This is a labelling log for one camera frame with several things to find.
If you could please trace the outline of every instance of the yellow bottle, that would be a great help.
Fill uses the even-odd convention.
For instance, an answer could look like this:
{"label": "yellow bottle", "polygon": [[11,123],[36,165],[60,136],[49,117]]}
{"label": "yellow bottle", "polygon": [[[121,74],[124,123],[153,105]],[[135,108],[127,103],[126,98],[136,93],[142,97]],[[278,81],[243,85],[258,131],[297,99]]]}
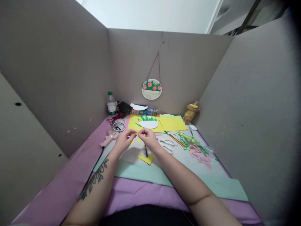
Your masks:
{"label": "yellow bottle", "polygon": [[183,117],[183,121],[186,125],[189,124],[196,115],[196,113],[200,111],[197,100],[193,104],[188,104],[187,108],[188,110],[185,112]]}

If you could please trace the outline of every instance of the white mouse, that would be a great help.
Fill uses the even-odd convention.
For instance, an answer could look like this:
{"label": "white mouse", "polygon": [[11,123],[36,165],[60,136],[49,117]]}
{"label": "white mouse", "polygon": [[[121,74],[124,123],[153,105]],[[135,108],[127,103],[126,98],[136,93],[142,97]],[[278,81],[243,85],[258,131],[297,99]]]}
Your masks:
{"label": "white mouse", "polygon": [[193,131],[197,131],[198,129],[194,125],[189,125],[189,128]]}

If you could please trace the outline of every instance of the yellow paper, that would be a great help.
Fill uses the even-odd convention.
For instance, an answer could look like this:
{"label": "yellow paper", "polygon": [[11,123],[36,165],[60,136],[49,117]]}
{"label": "yellow paper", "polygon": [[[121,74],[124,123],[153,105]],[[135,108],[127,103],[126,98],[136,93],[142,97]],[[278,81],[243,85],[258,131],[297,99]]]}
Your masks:
{"label": "yellow paper", "polygon": [[[141,115],[131,115],[131,117],[129,119],[128,129],[133,129],[133,130],[136,130],[136,131],[143,129],[143,127],[139,126],[139,121],[138,121],[139,117],[141,117]],[[163,129],[161,123],[160,123],[160,117],[154,117],[154,118],[157,119],[159,125],[155,129],[151,129],[151,131],[158,132],[158,133],[165,133],[164,129]]]}
{"label": "yellow paper", "polygon": [[187,130],[185,123],[179,117],[169,118],[167,116],[162,115],[160,118],[160,122],[163,126],[163,129],[167,132]]}
{"label": "yellow paper", "polygon": [[146,162],[148,165],[151,164],[151,162],[153,161],[154,156],[151,154],[148,154],[148,158],[144,157],[144,155],[140,155],[140,153],[138,153],[138,158],[140,158],[142,161]]}

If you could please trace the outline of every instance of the person's right hand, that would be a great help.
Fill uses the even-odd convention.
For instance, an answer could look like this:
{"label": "person's right hand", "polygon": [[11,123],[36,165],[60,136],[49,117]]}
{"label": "person's right hand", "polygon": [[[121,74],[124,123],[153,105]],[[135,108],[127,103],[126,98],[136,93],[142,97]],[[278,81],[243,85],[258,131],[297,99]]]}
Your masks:
{"label": "person's right hand", "polygon": [[154,134],[153,131],[147,128],[143,128],[142,130],[139,131],[138,137],[145,143],[147,147],[149,147],[152,151],[158,149],[161,147],[159,144],[156,135]]}

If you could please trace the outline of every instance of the pen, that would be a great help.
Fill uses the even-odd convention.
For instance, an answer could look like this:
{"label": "pen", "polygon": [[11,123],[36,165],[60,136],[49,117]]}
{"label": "pen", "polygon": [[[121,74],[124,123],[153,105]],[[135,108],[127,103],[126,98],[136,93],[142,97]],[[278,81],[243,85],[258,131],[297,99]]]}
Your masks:
{"label": "pen", "polygon": [[182,147],[185,147],[185,145],[184,145],[182,142],[178,141],[176,138],[174,138],[173,135],[169,134],[169,133],[166,132],[165,130],[164,130],[164,132],[165,132],[168,136],[170,136],[172,139],[174,139],[174,140],[175,140],[178,144],[180,144]]}
{"label": "pen", "polygon": [[146,157],[148,158],[148,154],[147,154],[147,149],[146,149],[146,145],[145,146],[145,153],[146,153]]}

